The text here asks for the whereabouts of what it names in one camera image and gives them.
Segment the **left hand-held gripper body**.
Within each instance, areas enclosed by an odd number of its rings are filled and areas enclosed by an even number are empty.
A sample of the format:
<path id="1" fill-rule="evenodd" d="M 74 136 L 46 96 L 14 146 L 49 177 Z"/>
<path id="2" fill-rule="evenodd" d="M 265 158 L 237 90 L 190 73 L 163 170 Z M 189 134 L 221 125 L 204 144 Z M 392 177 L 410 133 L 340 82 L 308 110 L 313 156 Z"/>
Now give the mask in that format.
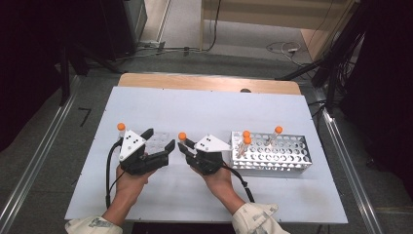
<path id="1" fill-rule="evenodd" d="M 132 130 L 126 130 L 119 155 L 121 168 L 132 176 L 147 173 L 142 156 L 145 152 L 147 140 Z"/>

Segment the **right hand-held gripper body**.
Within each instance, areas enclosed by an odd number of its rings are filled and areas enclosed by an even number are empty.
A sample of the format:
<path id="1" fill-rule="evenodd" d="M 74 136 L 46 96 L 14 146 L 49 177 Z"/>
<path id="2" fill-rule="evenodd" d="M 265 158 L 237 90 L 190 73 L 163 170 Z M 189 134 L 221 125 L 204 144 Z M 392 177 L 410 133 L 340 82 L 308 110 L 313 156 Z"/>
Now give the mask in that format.
<path id="1" fill-rule="evenodd" d="M 222 153 L 231 151 L 232 146 L 213 135 L 206 135 L 195 144 L 195 149 L 188 147 L 193 158 L 185 156 L 186 162 L 201 174 L 215 174 L 223 166 Z"/>

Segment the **clear plastic tube rack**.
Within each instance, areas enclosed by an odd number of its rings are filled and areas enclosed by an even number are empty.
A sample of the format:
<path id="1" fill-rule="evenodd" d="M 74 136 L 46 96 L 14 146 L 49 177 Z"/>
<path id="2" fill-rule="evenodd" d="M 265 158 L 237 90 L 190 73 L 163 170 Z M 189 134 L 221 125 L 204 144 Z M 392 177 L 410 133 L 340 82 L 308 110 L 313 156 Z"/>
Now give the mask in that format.
<path id="1" fill-rule="evenodd" d="M 145 152 L 142 159 L 145 162 L 145 169 L 152 171 L 147 166 L 147 157 L 151 154 L 164 150 L 164 147 L 171 141 L 169 134 L 167 133 L 155 133 L 146 141 Z"/>

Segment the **perforated metal tube rack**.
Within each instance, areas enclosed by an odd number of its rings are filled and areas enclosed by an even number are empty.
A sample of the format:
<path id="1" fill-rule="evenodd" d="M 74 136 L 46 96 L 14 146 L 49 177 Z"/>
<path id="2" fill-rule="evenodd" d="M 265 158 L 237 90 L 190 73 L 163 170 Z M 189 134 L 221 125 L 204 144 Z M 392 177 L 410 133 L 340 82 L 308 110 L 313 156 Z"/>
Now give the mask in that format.
<path id="1" fill-rule="evenodd" d="M 243 132 L 231 132 L 230 166 L 244 175 L 302 174 L 313 165 L 304 136 L 250 133 L 249 138 L 245 145 Z"/>

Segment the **person's right hand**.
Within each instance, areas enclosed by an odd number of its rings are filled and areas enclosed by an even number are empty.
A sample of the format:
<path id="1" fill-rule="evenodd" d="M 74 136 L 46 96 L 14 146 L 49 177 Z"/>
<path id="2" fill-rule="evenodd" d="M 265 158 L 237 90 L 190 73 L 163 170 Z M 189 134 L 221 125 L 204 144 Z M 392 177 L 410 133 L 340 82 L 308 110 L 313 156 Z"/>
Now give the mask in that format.
<path id="1" fill-rule="evenodd" d="M 226 169 L 219 169 L 215 174 L 203 175 L 195 168 L 192 170 L 203 178 L 210 192 L 222 203 L 233 201 L 236 197 L 232 185 L 231 173 Z"/>

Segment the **person's left hand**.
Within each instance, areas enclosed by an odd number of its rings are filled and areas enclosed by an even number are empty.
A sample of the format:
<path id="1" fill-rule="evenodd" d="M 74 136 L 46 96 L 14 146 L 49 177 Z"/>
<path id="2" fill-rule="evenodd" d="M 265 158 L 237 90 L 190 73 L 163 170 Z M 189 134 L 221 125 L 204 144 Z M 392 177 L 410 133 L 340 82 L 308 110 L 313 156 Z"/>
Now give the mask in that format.
<path id="1" fill-rule="evenodd" d="M 144 185 L 148 183 L 149 177 L 153 173 L 154 171 L 144 175 L 130 175 L 118 166 L 116 174 L 119 179 L 116 182 L 115 198 L 129 205 L 134 205 Z"/>

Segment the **black metal stand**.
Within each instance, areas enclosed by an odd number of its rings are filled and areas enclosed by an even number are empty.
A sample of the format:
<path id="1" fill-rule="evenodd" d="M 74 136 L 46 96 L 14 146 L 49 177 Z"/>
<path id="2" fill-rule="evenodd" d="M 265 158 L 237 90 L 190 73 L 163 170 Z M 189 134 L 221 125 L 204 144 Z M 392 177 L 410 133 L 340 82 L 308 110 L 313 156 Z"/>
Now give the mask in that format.
<path id="1" fill-rule="evenodd" d="M 117 68 L 80 43 L 63 42 L 59 47 L 61 77 L 60 106 L 65 105 L 70 97 L 69 65 L 72 65 L 77 74 L 87 75 L 90 69 L 85 61 L 85 58 L 90 58 L 96 61 L 98 64 L 114 73 L 126 73 L 126 70 Z"/>

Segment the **black cabinet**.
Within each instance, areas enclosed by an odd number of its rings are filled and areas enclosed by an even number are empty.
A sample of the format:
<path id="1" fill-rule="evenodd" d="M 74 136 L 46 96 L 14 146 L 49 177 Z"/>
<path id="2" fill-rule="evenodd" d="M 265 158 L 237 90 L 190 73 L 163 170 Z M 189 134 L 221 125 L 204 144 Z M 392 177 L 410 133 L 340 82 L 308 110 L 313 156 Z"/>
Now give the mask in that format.
<path id="1" fill-rule="evenodd" d="M 133 54 L 147 22 L 144 0 L 100 0 L 108 31 L 110 58 Z"/>

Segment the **dark curtain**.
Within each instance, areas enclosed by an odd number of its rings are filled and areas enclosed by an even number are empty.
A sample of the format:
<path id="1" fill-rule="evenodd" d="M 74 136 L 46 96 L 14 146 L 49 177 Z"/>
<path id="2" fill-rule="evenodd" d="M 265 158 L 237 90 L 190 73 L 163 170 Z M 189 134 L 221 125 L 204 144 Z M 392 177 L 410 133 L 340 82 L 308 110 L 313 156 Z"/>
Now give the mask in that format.
<path id="1" fill-rule="evenodd" d="M 357 64 L 340 103 L 366 151 L 413 197 L 413 0 L 371 0 Z"/>
<path id="2" fill-rule="evenodd" d="M 60 49 L 76 57 L 74 26 L 93 0 L 0 0 L 0 152 L 62 85 Z"/>

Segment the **beige wooden furniture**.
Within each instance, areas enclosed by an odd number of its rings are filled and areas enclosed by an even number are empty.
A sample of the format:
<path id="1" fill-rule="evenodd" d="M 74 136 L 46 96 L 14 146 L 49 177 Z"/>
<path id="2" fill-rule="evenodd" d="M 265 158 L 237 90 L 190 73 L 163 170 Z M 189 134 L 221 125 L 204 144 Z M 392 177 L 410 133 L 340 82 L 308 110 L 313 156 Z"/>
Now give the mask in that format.
<path id="1" fill-rule="evenodd" d="M 223 21 L 299 28 L 312 60 L 320 59 L 359 6 L 360 0 L 201 0 L 199 48 L 204 21 L 220 7 Z"/>

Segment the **black tripod stand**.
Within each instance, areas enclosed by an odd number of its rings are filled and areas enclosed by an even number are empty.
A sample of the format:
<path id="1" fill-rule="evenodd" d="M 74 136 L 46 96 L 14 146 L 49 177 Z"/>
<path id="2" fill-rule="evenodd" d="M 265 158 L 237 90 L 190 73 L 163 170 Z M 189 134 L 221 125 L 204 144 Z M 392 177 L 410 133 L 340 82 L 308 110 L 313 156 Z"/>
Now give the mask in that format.
<path id="1" fill-rule="evenodd" d="M 360 0 L 356 11 L 325 56 L 290 74 L 277 78 L 277 81 L 291 81 L 316 68 L 317 72 L 311 83 L 314 88 L 320 88 L 325 82 L 328 82 L 324 108 L 333 117 L 333 102 L 339 80 L 340 65 L 347 61 L 350 52 L 354 50 L 365 31 L 367 10 L 371 2 L 372 0 Z"/>

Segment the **aluminium floor rail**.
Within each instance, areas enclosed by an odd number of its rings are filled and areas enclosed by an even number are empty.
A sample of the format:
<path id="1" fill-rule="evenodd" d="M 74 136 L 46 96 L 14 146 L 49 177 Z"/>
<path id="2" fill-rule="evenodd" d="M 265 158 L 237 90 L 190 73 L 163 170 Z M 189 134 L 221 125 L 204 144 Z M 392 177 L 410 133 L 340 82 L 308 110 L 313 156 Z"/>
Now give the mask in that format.
<path id="1" fill-rule="evenodd" d="M 51 125 L 36 148 L 36 151 L 28 163 L 28 166 L 23 171 L 17 186 L 7 200 L 5 207 L 2 209 L 2 213 L 0 214 L 0 234 L 7 234 L 12 227 L 12 224 L 19 213 L 24 200 L 26 199 L 34 180 L 47 159 L 49 151 L 66 119 L 68 112 L 70 111 L 81 84 L 81 77 L 75 75 L 69 86 L 72 93 L 69 95 L 65 104 L 58 108 Z"/>
<path id="2" fill-rule="evenodd" d="M 346 144 L 341 136 L 332 109 L 328 109 L 326 107 L 322 111 L 322 116 L 335 146 L 347 181 L 355 197 L 357 208 L 361 214 L 368 234 L 385 234 L 366 190 L 360 180 L 357 169 L 353 164 L 351 155 L 349 154 Z"/>

